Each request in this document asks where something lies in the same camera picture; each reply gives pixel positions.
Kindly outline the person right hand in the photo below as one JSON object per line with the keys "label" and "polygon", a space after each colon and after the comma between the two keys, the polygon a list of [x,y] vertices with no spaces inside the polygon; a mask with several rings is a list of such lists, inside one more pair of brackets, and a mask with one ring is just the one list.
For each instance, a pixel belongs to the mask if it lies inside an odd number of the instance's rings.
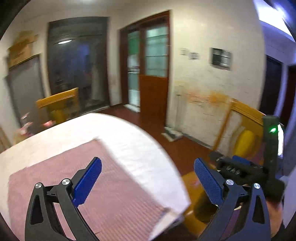
{"label": "person right hand", "polygon": [[271,237],[274,237],[278,233],[282,224],[283,205],[282,202],[273,201],[267,201],[266,204],[269,212],[270,233]]}

